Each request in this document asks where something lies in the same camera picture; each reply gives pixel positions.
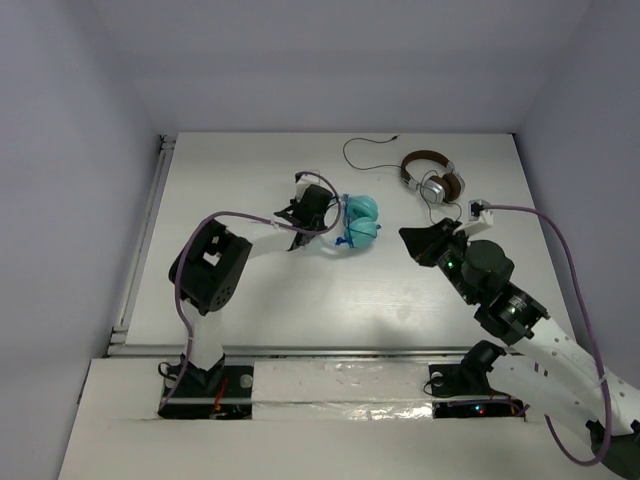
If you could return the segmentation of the teal cat-ear headphones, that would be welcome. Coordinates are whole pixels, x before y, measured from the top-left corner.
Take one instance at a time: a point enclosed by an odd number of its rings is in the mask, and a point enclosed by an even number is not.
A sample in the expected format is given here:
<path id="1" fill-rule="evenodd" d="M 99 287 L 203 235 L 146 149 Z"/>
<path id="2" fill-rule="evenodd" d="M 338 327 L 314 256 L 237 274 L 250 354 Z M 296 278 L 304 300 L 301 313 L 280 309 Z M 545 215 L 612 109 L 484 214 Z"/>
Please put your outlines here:
<path id="1" fill-rule="evenodd" d="M 329 230 L 317 243 L 319 252 L 329 257 L 370 249 L 381 229 L 378 204 L 367 195 L 334 196 L 325 221 Z"/>

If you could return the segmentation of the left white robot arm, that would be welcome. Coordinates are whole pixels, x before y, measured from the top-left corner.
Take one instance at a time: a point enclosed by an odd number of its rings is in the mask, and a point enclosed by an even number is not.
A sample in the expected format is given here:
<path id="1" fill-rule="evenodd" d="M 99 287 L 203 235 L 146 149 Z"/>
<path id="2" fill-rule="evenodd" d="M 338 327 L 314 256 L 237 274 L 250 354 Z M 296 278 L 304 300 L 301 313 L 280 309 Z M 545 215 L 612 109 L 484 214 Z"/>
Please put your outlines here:
<path id="1" fill-rule="evenodd" d="M 186 345 L 180 362 L 161 370 L 168 388 L 161 407 L 186 387 L 209 395 L 221 386 L 225 360 L 222 310 L 233 297 L 247 263 L 263 255 L 295 251 L 330 232 L 338 224 L 325 223 L 333 205 L 340 205 L 333 186 L 304 181 L 296 187 L 289 205 L 269 218 L 221 211 L 199 224 L 169 271 Z"/>

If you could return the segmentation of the brown silver headphones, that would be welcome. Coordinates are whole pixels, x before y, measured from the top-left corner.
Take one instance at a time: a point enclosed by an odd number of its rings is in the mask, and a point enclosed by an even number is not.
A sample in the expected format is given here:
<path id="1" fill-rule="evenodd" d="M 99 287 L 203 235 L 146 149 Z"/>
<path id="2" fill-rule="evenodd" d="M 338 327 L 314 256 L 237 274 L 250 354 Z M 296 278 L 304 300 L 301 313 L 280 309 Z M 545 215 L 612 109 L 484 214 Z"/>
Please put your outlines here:
<path id="1" fill-rule="evenodd" d="M 426 180 L 416 180 L 407 167 L 416 161 L 426 161 L 443 168 L 443 173 L 429 175 Z M 433 150 L 417 150 L 404 157 L 400 164 L 400 179 L 411 190 L 431 204 L 451 204 L 457 201 L 465 190 L 465 182 L 455 165 L 445 155 Z"/>

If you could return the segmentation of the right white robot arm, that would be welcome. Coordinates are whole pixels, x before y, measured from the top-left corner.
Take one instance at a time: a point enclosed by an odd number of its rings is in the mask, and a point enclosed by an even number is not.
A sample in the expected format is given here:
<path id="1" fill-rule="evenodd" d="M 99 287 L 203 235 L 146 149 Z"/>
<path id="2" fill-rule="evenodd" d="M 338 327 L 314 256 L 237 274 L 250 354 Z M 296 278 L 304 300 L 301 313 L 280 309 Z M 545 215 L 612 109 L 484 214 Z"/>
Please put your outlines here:
<path id="1" fill-rule="evenodd" d="M 457 364 L 430 367 L 427 393 L 438 399 L 512 396 L 585 439 L 593 462 L 623 479 L 639 476 L 639 391 L 559 326 L 547 309 L 511 281 L 514 263 L 490 240 L 445 219 L 400 229 L 409 255 L 437 268 L 491 335 Z"/>

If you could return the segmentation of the aluminium rail frame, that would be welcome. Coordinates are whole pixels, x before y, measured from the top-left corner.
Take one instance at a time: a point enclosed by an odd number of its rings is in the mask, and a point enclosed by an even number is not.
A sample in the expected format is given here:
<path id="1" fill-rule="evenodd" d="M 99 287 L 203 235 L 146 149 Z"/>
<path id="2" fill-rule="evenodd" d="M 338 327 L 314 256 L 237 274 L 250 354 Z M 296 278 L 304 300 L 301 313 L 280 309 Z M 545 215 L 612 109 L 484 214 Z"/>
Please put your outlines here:
<path id="1" fill-rule="evenodd" d="M 453 161 L 467 200 L 533 204 L 508 135 L 179 134 L 154 197 L 123 351 L 160 355 L 183 348 L 185 330 L 168 278 L 181 247 L 219 210 L 234 233 L 256 232 L 246 215 L 283 208 L 301 170 L 326 176 L 340 192 L 374 198 L 379 237 L 361 253 L 335 249 L 324 237 L 296 252 L 249 261 L 222 312 L 228 353 L 446 351 L 483 338 L 472 310 L 439 272 L 410 259 L 399 236 L 402 227 L 441 217 L 399 182 L 397 163 L 418 149 Z"/>

